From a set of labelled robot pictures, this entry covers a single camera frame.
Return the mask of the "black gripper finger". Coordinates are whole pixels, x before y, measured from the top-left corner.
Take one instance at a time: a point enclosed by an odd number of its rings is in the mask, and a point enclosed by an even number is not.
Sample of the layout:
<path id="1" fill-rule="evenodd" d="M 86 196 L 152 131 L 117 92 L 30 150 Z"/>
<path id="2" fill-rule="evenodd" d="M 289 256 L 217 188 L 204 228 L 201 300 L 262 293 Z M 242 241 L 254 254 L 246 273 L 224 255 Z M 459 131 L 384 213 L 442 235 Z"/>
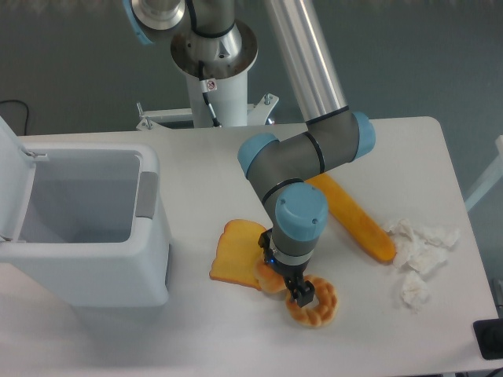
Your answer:
<path id="1" fill-rule="evenodd" d="M 287 303 L 294 303 L 298 307 L 304 307 L 313 301 L 315 287 L 302 274 L 286 276 L 284 282 L 288 290 L 286 294 Z"/>

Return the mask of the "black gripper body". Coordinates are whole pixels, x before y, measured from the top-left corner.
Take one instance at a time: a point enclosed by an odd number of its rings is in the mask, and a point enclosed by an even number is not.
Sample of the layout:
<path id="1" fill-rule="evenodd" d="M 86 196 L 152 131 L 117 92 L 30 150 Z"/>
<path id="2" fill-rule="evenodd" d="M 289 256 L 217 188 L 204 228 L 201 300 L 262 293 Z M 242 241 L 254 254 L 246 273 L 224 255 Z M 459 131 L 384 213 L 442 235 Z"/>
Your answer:
<path id="1" fill-rule="evenodd" d="M 307 267 L 304 262 L 300 265 L 288 265 L 281 259 L 283 254 L 276 248 L 272 238 L 272 230 L 263 232 L 258 241 L 258 245 L 263 249 L 264 262 L 276 273 L 282 276 L 287 285 L 296 285 L 303 280 L 303 273 Z"/>

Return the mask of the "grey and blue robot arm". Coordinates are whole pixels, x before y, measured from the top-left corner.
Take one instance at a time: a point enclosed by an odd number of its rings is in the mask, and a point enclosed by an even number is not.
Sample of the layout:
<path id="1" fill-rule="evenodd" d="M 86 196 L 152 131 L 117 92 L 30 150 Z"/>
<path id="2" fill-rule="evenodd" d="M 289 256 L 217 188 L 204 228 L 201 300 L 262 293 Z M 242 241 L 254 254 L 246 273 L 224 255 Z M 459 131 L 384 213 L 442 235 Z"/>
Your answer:
<path id="1" fill-rule="evenodd" d="M 142 43 L 171 36 L 194 126 L 249 121 L 247 74 L 258 46 L 236 18 L 234 2 L 125 1 L 123 7 Z M 325 197 L 308 180 L 369 153 L 376 136 L 368 117 L 347 105 L 312 2 L 268 1 L 266 11 L 307 130 L 284 141 L 251 137 L 238 160 L 273 223 L 259 238 L 265 262 L 283 277 L 292 301 L 305 306 L 315 289 L 303 273 L 328 216 Z"/>

